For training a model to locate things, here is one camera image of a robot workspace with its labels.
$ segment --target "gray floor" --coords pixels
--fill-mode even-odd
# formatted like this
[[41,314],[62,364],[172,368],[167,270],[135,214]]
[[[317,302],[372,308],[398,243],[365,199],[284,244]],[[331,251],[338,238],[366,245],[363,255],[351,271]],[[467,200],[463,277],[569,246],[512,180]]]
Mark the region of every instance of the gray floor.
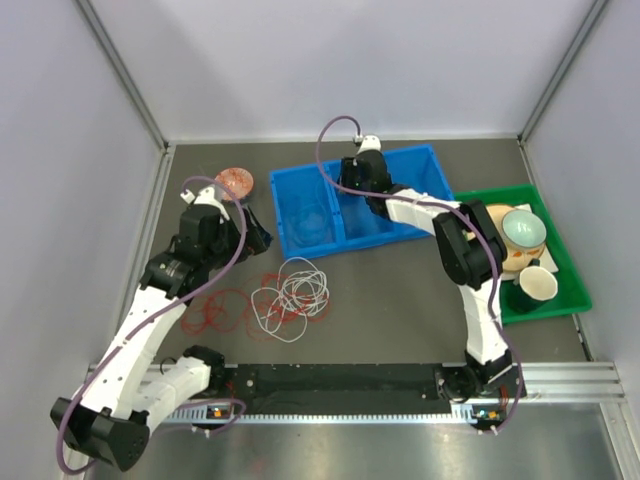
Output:
[[98,464],[107,479],[616,480],[597,405],[523,405],[498,437],[461,425],[234,427],[206,440],[156,432],[130,472]]
[[[385,149],[411,142],[387,142]],[[527,183],[527,173],[515,140],[432,142],[454,191],[468,191]],[[323,158],[352,154],[353,146],[327,143]],[[178,147],[162,205],[153,252],[168,245],[184,210],[179,197],[182,181],[191,175],[215,176],[230,166],[249,169],[256,180],[250,205],[261,223],[276,236],[271,249],[235,266],[216,289],[259,286],[256,275],[277,272],[283,261],[275,228],[269,188],[270,170],[313,161],[313,144],[232,144]],[[239,363],[401,363],[460,361],[466,341],[464,313],[457,288],[446,278],[433,239],[385,245],[314,260],[327,274],[331,310],[327,318],[309,326],[294,344],[256,341],[240,325],[234,332],[207,329],[185,335],[177,324],[160,348],[158,358],[179,356],[194,343],[222,352]],[[205,299],[194,301],[189,320]],[[230,318],[238,318],[246,302],[229,295]],[[300,325],[287,327],[294,336]],[[550,318],[506,328],[527,362],[585,359],[573,321]]]

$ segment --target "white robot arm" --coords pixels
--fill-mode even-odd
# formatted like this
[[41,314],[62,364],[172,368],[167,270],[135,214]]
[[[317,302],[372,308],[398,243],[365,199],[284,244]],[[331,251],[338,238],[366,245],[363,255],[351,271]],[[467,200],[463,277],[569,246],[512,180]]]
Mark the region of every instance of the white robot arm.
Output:
[[[51,409],[69,447],[121,471],[138,461],[154,430],[181,404],[196,394],[225,393],[224,356],[200,346],[188,348],[168,373],[141,385],[160,344],[187,308],[176,305],[176,299],[205,285],[209,272],[229,264],[239,248],[240,233],[213,186],[197,196],[186,191],[182,198],[189,205],[179,233],[147,263],[131,309],[100,362],[102,369],[74,400],[59,398]],[[242,214],[247,235],[237,262],[266,251],[271,242],[251,210],[244,208]],[[225,412],[221,420],[232,409]]]
[[393,184],[381,153],[381,142],[374,135],[362,138],[354,158],[342,160],[339,181],[344,187],[362,192],[393,195],[383,199],[367,197],[366,201],[373,213],[394,222],[412,225],[436,237],[445,270],[458,284],[464,303],[468,330],[467,363],[472,364],[482,385],[488,385],[506,373],[512,363],[508,347],[497,328],[501,326],[498,295],[494,295],[493,308],[489,308],[491,290],[496,288],[496,292],[499,291],[500,279],[494,283],[486,253],[481,250],[477,240],[475,243],[468,240],[460,222],[450,213],[451,209],[460,210],[472,223],[477,223],[476,227],[483,227],[483,232],[492,243],[500,274],[506,247],[484,205],[481,202],[462,205],[460,202],[440,200]]
[[[460,206],[460,202],[439,200],[410,188],[399,190],[395,194],[414,199],[416,202],[446,203],[454,208]],[[423,207],[417,203],[407,203],[404,200],[387,200],[386,205],[390,220],[413,225],[431,235],[435,235],[434,218],[442,213],[447,213],[447,210],[441,207]],[[494,320],[489,314],[489,293],[491,292],[492,282],[492,279],[483,282],[477,290],[468,285],[458,285],[462,294],[467,320],[467,353],[481,365],[501,358],[507,351],[507,345],[500,337],[495,326],[495,322],[501,322],[500,301],[497,295],[493,300],[493,311],[497,318]]]

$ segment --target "pink plate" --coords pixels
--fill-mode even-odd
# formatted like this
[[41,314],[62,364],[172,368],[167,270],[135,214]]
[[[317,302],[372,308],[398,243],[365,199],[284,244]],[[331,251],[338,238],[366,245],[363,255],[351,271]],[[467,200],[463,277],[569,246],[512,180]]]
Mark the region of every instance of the pink plate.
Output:
[[[242,200],[253,190],[253,176],[244,168],[227,168],[216,176],[216,180],[231,190],[238,200]],[[224,192],[222,200],[230,202],[231,198]]]

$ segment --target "cup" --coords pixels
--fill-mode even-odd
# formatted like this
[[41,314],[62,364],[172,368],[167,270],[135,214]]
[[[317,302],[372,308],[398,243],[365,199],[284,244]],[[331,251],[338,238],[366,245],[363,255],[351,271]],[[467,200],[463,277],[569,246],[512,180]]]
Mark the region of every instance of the cup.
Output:
[[549,270],[540,266],[537,258],[521,270],[513,281],[507,303],[518,313],[528,313],[558,295],[558,281]]

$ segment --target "blue plastic bin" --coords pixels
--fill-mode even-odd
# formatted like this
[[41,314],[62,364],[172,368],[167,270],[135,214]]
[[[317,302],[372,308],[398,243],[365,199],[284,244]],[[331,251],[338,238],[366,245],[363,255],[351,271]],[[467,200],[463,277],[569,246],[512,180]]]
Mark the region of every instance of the blue plastic bin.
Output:
[[[431,145],[384,155],[394,183],[453,200]],[[340,160],[324,162],[323,167],[331,178],[338,179]],[[315,164],[271,172],[271,189],[285,258],[317,258],[427,236],[423,230],[374,215],[362,197],[336,191]]]

